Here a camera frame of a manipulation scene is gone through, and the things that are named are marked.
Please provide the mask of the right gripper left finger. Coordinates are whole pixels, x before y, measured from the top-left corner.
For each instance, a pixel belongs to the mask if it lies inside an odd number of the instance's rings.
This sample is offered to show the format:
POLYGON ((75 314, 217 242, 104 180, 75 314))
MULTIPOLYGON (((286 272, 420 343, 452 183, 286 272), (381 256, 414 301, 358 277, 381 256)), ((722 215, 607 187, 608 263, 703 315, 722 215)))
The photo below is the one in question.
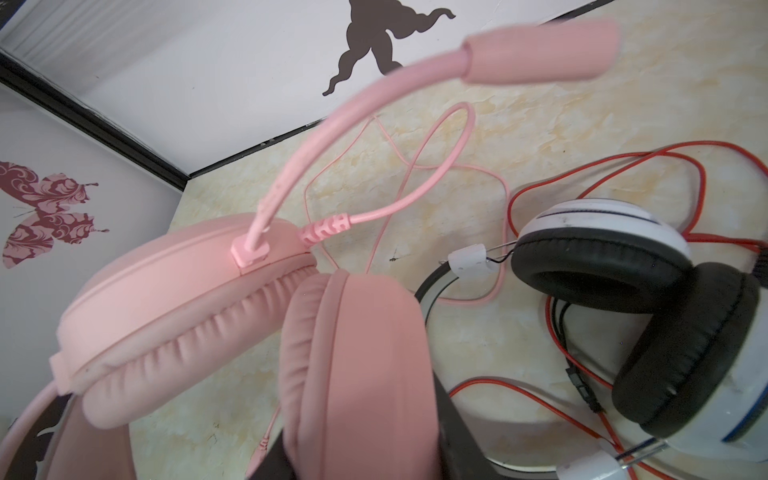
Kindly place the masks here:
POLYGON ((248 480, 293 480, 294 469, 283 445, 283 432, 268 447, 262 441, 247 468, 248 480))

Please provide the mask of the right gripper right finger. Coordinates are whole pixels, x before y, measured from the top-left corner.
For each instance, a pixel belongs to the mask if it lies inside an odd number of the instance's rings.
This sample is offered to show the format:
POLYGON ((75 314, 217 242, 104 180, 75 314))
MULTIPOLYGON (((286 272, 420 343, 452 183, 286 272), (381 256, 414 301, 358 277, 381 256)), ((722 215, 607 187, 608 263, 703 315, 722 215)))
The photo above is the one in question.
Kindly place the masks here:
POLYGON ((501 476, 483 455, 446 389, 433 375, 439 428, 440 479, 492 480, 501 476))

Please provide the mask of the pink headphones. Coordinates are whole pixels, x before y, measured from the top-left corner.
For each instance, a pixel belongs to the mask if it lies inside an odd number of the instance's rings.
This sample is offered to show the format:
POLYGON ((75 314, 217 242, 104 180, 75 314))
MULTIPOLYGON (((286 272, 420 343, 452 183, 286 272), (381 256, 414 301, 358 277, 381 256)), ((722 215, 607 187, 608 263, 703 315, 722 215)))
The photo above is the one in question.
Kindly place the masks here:
POLYGON ((63 314, 53 379, 1 444, 8 474, 34 431, 50 440, 38 479, 132 479, 128 426, 274 333, 281 336, 278 446, 297 479, 438 479, 435 379, 415 296, 396 280, 317 270, 311 247, 397 213, 405 198, 304 227, 278 217, 309 167, 382 107, 458 78, 515 85, 595 78, 620 50, 609 19, 507 26, 402 67, 333 112, 296 151, 253 214, 164 235, 99 271, 63 314))

